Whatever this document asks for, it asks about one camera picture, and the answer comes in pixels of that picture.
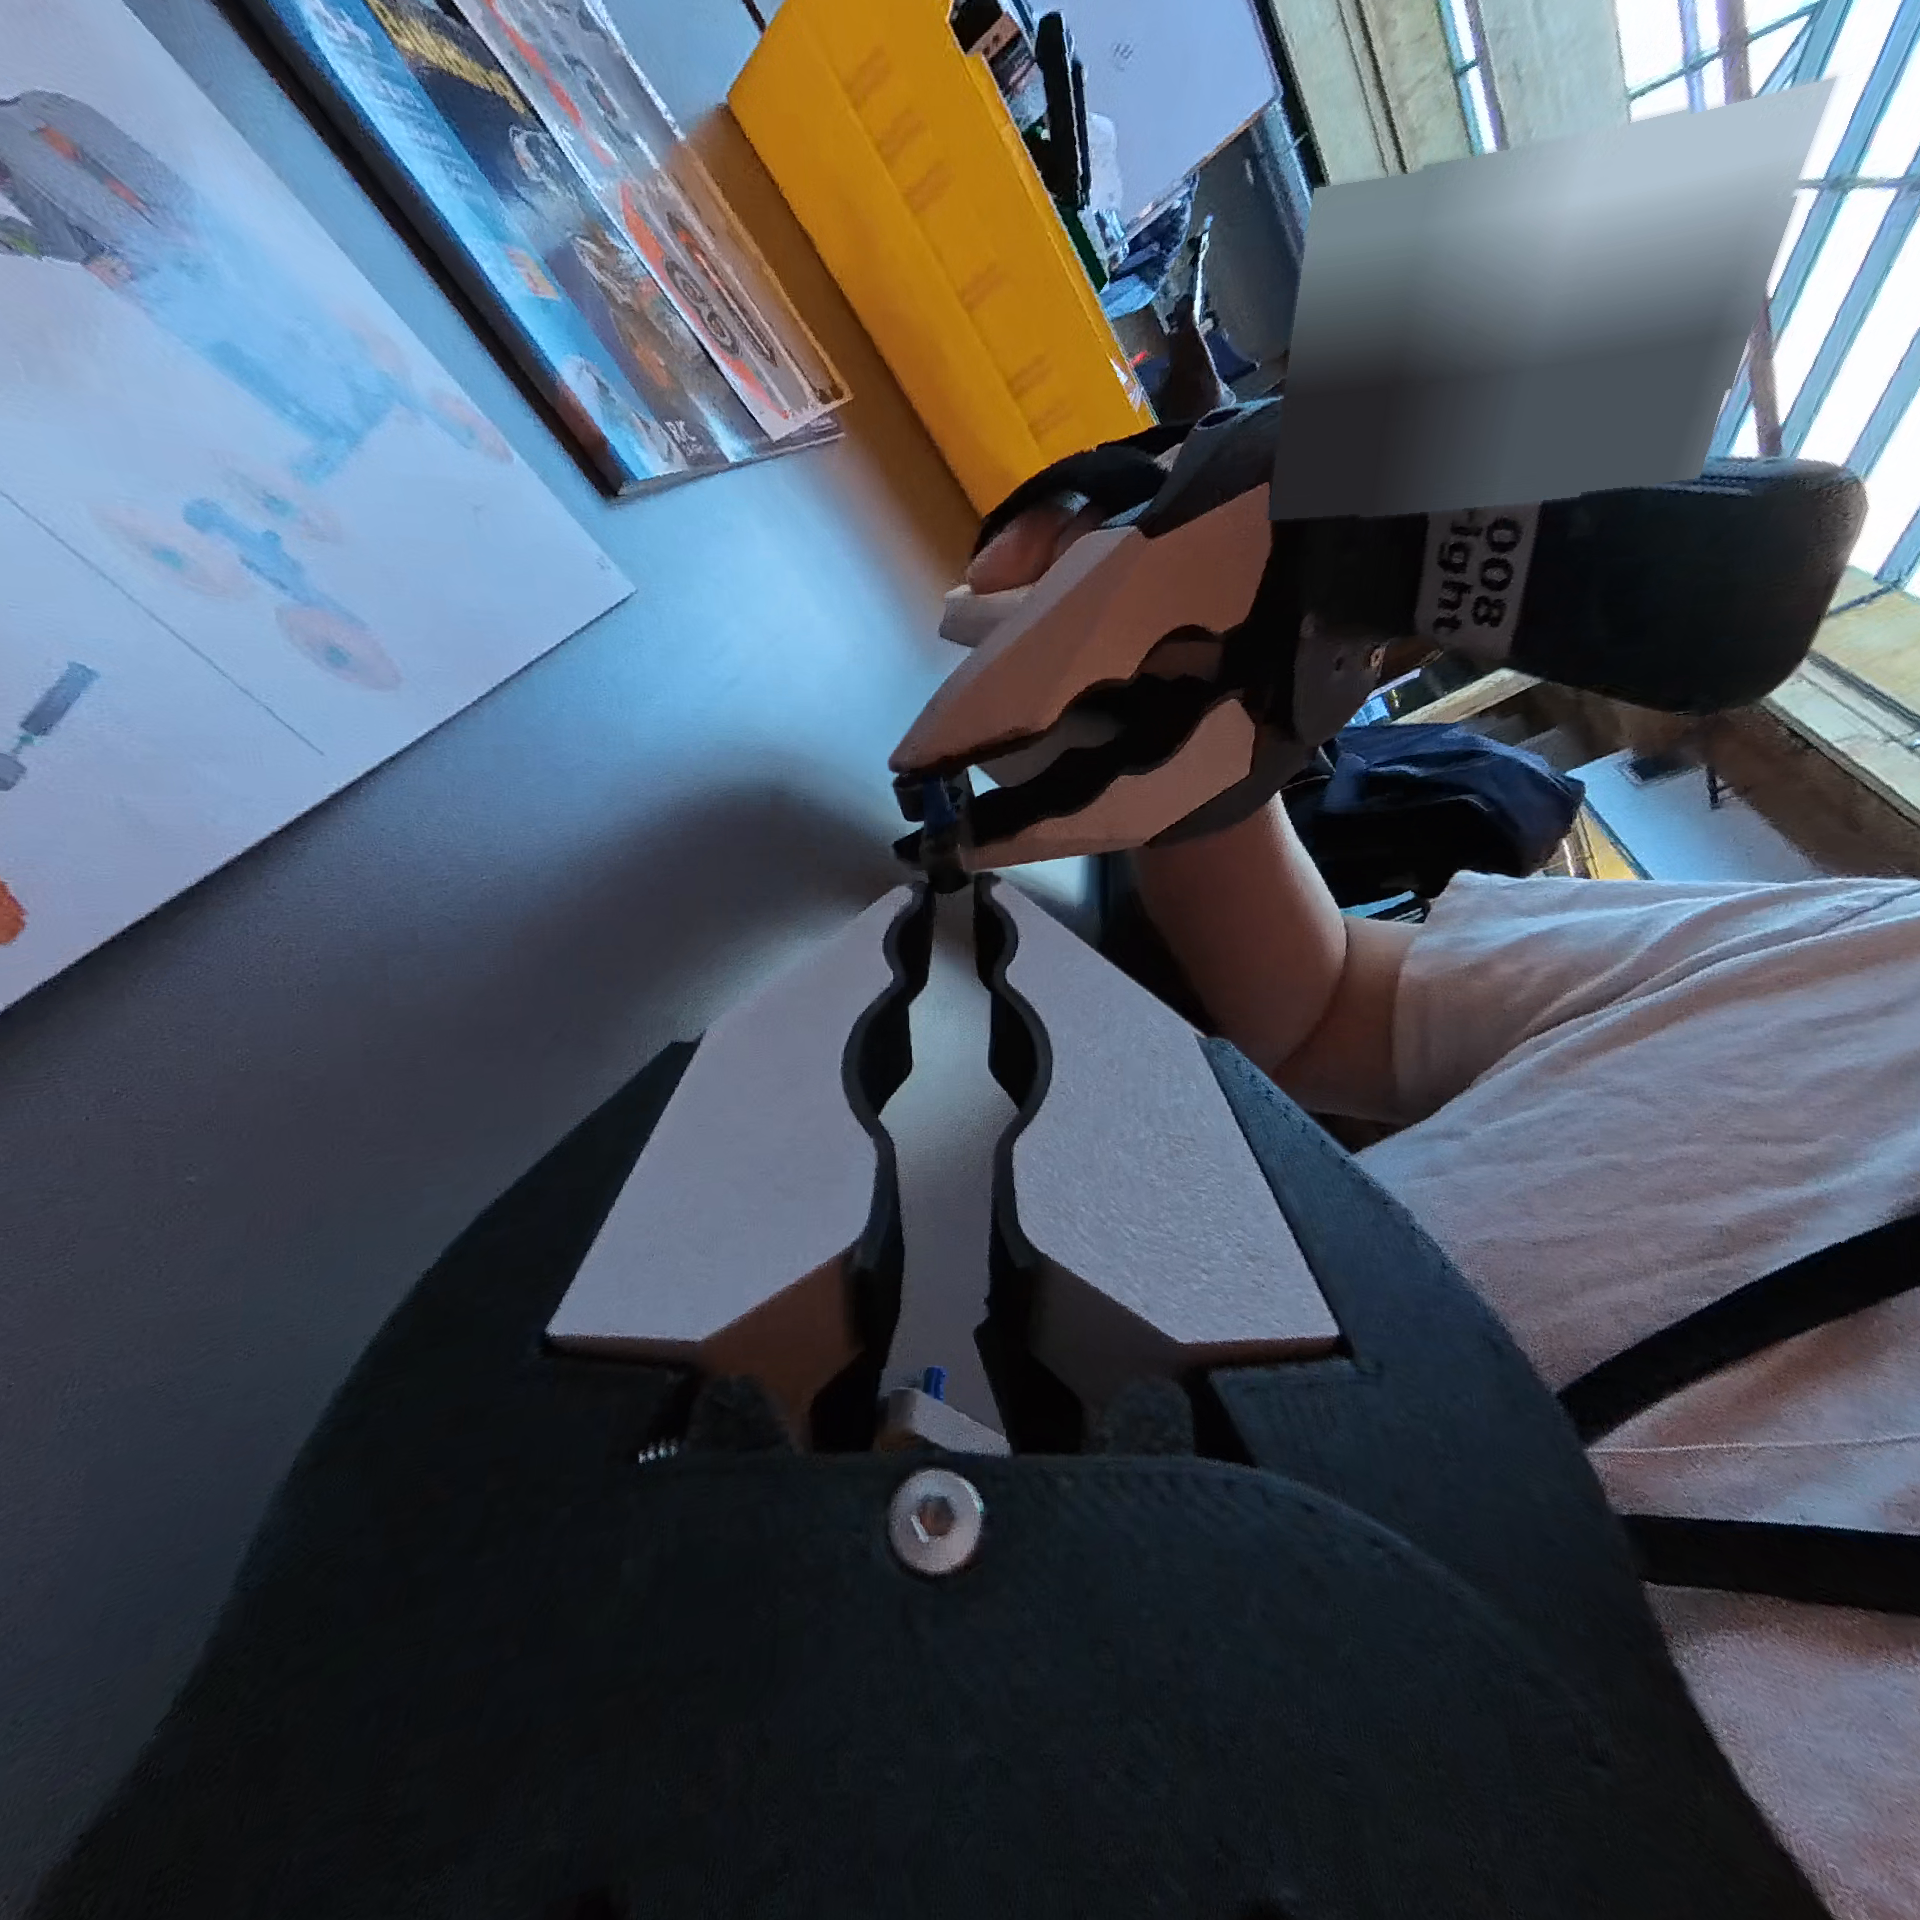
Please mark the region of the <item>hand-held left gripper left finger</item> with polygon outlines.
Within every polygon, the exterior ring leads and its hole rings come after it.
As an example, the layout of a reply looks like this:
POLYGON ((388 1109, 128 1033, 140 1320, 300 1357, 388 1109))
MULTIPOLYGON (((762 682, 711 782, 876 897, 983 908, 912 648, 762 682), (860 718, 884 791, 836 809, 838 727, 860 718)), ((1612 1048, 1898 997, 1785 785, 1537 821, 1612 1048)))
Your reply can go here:
POLYGON ((920 889, 901 885, 695 1042, 543 1337, 749 1377, 802 1444, 862 1447, 901 1311, 895 1148, 920 889))

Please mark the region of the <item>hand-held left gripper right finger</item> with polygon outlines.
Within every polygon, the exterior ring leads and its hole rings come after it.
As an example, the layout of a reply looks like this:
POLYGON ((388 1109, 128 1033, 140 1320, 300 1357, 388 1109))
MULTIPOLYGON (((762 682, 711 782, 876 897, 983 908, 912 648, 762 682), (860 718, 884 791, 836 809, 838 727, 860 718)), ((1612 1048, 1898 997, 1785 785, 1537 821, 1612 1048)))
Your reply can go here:
POLYGON ((1015 1452, 1137 1380, 1330 1359, 1342 1333, 1202 1036, 1006 879, 977 879, 991 1152, 976 1343, 1015 1452))

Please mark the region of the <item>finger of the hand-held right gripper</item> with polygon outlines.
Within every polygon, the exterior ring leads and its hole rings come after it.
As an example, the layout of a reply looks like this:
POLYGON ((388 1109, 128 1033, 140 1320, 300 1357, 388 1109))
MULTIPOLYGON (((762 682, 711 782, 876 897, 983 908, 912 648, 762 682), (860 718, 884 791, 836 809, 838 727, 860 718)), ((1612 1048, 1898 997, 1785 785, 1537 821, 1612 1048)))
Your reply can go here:
POLYGON ((1165 636, 1225 632, 1250 612, 1271 551, 1265 489, 1165 533, 1085 535, 936 687, 889 767, 940 775, 1054 728, 1093 687, 1129 680, 1165 636))
POLYGON ((1193 711, 1160 692, 1129 720, 1070 712, 977 762, 990 788, 967 806, 962 870, 1141 848, 1245 778, 1254 750, 1257 725, 1231 694, 1193 711))

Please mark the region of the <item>grey toy beam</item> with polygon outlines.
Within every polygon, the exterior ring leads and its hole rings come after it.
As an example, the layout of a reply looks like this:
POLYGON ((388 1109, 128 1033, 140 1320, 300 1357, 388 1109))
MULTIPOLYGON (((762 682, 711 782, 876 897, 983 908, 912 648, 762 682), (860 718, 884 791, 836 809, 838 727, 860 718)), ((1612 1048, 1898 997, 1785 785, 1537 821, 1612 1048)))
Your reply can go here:
POLYGON ((943 1452, 952 1455, 1007 1455, 1009 1444, 990 1423, 965 1410, 924 1397, 917 1375, 879 1393, 871 1447, 879 1454, 943 1452))

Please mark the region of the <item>person's right hand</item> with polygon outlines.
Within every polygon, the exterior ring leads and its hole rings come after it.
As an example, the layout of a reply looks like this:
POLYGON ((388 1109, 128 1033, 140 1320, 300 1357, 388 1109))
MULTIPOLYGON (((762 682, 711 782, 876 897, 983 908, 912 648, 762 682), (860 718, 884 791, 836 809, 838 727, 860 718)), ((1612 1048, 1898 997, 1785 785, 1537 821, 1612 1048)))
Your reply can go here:
POLYGON ((972 594, 1015 591, 1040 581, 1085 528, 1087 497, 1057 494, 983 530, 962 584, 972 594))

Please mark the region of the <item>window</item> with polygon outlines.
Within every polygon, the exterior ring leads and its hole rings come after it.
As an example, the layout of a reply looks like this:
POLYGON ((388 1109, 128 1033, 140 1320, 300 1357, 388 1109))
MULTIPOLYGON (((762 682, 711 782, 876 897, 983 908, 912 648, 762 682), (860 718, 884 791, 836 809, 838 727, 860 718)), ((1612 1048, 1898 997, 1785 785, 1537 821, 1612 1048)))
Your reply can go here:
POLYGON ((1917 4, 1599 4, 1590 63, 1586 80, 1566 47, 1535 69, 1573 108, 1637 121, 1831 86, 1712 447, 1862 478, 1836 609, 1916 594, 1917 4))

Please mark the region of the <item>yellow storage bin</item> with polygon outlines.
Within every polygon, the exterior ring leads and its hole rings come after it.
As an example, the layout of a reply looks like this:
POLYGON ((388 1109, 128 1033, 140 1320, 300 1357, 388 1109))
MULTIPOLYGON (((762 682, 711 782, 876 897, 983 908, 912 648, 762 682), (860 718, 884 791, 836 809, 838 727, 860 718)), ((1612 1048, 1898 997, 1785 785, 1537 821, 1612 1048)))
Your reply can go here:
POLYGON ((946 4, 777 4, 726 102, 977 511, 1152 424, 946 4))

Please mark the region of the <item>person in white shirt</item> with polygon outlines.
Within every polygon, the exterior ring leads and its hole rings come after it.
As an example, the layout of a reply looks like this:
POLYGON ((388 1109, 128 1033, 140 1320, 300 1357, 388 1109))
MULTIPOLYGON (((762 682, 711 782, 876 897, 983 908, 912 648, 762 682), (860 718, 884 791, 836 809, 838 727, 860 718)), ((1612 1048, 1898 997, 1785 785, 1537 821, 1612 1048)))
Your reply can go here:
MULTIPOLYGON (((1554 1388, 1916 1213, 1913 879, 1454 879, 1359 1152, 1554 1388)), ((1916 1618, 1647 1590, 1832 1916, 1917 1916, 1916 1618)))

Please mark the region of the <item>sticker sheet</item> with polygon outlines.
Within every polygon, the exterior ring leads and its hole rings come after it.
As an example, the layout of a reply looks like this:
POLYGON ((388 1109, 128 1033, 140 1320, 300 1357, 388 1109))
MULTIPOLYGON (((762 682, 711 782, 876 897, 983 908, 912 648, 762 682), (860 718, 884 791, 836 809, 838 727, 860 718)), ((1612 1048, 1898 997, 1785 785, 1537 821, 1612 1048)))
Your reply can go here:
POLYGON ((836 426, 848 389, 599 1, 461 1, 613 232, 767 440, 836 426))

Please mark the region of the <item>white panel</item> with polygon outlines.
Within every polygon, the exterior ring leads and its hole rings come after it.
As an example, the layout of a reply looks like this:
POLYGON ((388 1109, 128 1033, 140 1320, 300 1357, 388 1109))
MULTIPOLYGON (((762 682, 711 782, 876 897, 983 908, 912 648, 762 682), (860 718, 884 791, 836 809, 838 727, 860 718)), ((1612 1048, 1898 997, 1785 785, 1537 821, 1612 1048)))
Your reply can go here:
POLYGON ((1141 226, 1278 100, 1280 73, 1254 1, 1057 1, 1085 73, 1087 112, 1111 133, 1118 212, 1141 226))

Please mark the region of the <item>blue closed booklet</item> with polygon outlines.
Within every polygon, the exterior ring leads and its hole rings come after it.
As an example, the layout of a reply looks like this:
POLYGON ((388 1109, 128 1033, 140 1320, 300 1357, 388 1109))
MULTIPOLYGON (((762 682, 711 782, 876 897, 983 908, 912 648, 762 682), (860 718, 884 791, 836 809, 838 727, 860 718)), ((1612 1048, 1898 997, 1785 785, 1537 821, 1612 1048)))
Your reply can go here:
POLYGON ((777 452, 458 8, 253 1, 250 13, 605 494, 777 452))

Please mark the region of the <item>open instruction booklet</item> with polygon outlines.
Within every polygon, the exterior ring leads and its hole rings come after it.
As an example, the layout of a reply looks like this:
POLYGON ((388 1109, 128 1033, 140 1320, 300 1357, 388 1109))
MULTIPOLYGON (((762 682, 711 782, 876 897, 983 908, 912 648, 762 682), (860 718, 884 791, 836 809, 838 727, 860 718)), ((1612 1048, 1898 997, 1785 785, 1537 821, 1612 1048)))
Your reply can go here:
POLYGON ((126 4, 2 6, 10 1007, 633 596, 126 4))

